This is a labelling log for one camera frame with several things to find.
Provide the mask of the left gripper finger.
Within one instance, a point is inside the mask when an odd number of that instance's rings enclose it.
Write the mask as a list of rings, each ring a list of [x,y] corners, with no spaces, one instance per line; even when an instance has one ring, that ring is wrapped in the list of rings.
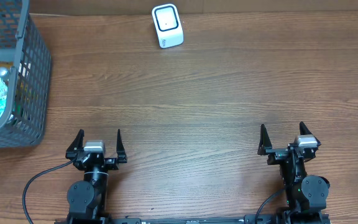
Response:
[[[127,154],[122,143],[121,130],[117,130],[117,143],[116,143],[117,162],[127,163]]]
[[[70,146],[66,150],[65,157],[67,159],[74,159],[81,151],[83,151],[83,139],[85,136],[85,132],[83,129],[78,131],[76,138],[70,144]]]

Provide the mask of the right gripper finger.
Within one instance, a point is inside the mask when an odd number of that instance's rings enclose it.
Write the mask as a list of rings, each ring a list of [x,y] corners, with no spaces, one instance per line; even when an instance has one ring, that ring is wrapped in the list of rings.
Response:
[[[300,134],[301,135],[312,135],[312,132],[307,128],[306,124],[301,121],[300,122]],[[321,142],[318,138],[316,138],[317,146],[321,145]]]
[[[272,151],[272,143],[267,132],[267,128],[264,124],[260,126],[260,141],[257,154],[260,156],[268,155]]]

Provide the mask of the yellow liquid bottle silver cap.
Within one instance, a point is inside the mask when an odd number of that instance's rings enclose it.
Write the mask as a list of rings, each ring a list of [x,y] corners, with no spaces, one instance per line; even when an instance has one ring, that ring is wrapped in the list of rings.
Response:
[[[11,74],[11,67],[13,66],[12,62],[2,62],[0,61],[0,78],[7,80]]]

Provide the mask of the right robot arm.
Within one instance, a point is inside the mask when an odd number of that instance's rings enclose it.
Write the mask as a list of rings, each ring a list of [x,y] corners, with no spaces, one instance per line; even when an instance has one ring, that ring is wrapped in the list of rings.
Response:
[[[299,124],[300,134],[287,147],[275,149],[264,124],[260,126],[260,141],[258,155],[267,156],[268,165],[280,166],[283,179],[283,189],[268,197],[255,214],[255,223],[260,220],[264,206],[285,193],[287,206],[278,208],[265,223],[330,223],[328,215],[322,210],[327,206],[330,183],[325,177],[309,175],[305,163],[316,157],[316,151],[321,142],[306,127],[304,122]]]

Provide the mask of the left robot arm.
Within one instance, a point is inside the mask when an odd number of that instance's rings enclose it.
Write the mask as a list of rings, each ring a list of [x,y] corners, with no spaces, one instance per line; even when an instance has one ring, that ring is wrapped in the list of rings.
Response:
[[[84,176],[67,191],[69,211],[64,223],[109,223],[111,218],[105,212],[108,172],[118,170],[119,164],[127,162],[121,132],[117,132],[116,157],[105,156],[104,141],[84,142],[84,136],[85,132],[79,130],[65,154]]]

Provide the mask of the white barcode scanner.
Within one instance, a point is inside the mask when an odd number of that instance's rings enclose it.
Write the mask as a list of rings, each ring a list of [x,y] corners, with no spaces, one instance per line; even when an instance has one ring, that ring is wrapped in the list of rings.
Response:
[[[160,48],[167,49],[181,45],[184,42],[183,28],[177,7],[174,4],[168,3],[155,6],[151,15]]]

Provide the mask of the grey plastic mesh basket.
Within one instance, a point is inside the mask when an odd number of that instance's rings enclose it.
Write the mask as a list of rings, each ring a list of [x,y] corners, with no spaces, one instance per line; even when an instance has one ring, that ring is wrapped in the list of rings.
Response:
[[[0,147],[37,145],[45,133],[52,58],[28,1],[0,0],[0,62],[8,70]]]

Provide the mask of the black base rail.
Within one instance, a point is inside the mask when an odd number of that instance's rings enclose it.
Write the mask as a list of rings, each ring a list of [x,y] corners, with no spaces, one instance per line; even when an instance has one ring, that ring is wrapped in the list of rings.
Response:
[[[254,224],[255,215],[245,215],[244,217],[219,217],[219,218],[169,218],[169,219],[151,219],[145,220],[140,218],[100,218],[94,220],[86,219],[66,219],[55,223],[69,223],[69,224],[94,224],[94,223],[108,223],[108,224]],[[261,224],[273,224],[273,223],[285,223],[284,221],[278,221],[275,215],[259,215],[257,223]],[[328,215],[323,215],[321,221],[312,219],[311,221],[301,221],[295,219],[291,223],[322,223],[331,224]]]

